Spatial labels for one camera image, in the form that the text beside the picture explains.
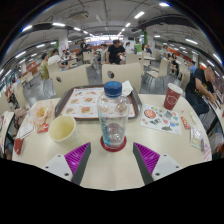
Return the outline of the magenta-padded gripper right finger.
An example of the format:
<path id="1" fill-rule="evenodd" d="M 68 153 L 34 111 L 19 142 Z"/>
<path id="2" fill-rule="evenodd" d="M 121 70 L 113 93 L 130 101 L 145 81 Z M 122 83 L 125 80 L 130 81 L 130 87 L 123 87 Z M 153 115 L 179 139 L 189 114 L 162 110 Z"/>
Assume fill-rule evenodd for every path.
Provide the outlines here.
<path id="1" fill-rule="evenodd" d="M 145 185 L 182 169 L 168 154 L 160 155 L 136 142 L 133 143 L 133 154 Z"/>

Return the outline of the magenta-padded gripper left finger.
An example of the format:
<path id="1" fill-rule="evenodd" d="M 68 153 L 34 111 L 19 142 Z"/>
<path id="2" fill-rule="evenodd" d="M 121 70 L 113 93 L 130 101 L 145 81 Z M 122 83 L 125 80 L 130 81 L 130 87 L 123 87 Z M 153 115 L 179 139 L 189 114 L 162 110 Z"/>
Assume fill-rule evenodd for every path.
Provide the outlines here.
<path id="1" fill-rule="evenodd" d="M 88 142 L 65 155 L 57 154 L 43 166 L 43 169 L 80 185 L 90 154 L 91 143 Z"/>

